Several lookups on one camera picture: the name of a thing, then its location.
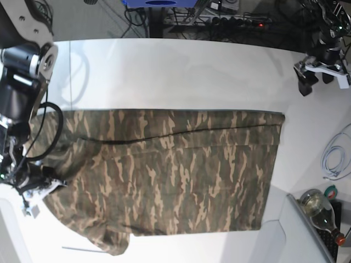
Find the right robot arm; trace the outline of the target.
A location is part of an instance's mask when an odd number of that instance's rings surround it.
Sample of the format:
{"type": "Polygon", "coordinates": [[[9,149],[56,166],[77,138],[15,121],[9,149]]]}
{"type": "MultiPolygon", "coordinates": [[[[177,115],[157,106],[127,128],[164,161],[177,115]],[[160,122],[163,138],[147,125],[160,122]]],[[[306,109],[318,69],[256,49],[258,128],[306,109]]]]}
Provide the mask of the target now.
{"type": "Polygon", "coordinates": [[[23,213],[32,217],[38,202],[66,185],[53,168],[40,164],[50,150],[29,157],[36,142],[30,120],[39,109],[52,108],[58,116],[50,149],[63,130],[61,109],[47,100],[57,56],[52,26],[34,1],[1,1],[1,183],[17,191],[23,213]]]}

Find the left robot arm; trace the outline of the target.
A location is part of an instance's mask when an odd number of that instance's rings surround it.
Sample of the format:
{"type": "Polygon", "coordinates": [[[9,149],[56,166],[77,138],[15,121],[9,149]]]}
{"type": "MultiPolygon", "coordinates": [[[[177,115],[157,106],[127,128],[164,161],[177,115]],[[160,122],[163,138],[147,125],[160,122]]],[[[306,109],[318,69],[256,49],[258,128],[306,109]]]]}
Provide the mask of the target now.
{"type": "Polygon", "coordinates": [[[294,64],[301,95],[313,91],[313,85],[322,74],[325,84],[337,80],[341,89],[350,88],[350,70],[346,52],[342,49],[343,38],[350,34],[350,16],[339,1],[300,1],[303,8],[316,15],[319,38],[314,47],[306,52],[303,60],[294,64]]]}

